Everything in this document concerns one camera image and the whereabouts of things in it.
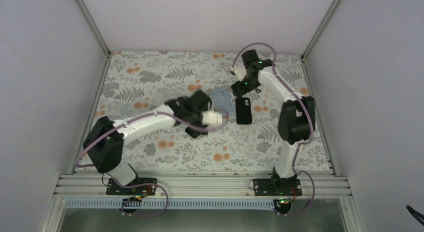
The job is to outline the light blue phone case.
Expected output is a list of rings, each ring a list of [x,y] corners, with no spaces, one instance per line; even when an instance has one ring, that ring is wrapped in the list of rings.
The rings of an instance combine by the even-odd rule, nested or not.
[[[234,103],[232,102],[229,94],[227,93],[225,89],[220,88],[220,89],[214,90],[211,93],[211,96],[214,100],[216,107],[221,112],[224,112],[224,115],[226,117],[231,117],[236,112]]]

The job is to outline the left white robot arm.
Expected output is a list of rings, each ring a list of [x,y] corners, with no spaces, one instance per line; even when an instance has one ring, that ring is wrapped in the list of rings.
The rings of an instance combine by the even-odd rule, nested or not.
[[[108,174],[119,182],[119,188],[131,195],[139,189],[135,170],[122,158],[127,144],[160,130],[186,124],[186,132],[193,138],[205,134],[210,124],[206,114],[212,107],[211,98],[202,90],[191,96],[167,100],[164,104],[124,119],[99,118],[83,142],[91,163],[99,174]]]

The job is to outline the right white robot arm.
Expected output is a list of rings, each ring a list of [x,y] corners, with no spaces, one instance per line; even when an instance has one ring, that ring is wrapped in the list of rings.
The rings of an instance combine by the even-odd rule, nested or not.
[[[315,100],[310,95],[296,92],[279,76],[275,61],[260,59],[256,50],[243,49],[237,57],[243,61],[242,67],[233,65],[231,68],[238,77],[238,81],[231,85],[237,118],[251,110],[245,95],[264,86],[281,107],[276,129],[287,148],[279,155],[270,178],[253,179],[250,189],[257,197],[301,195],[295,162],[300,147],[310,140],[315,130]]]

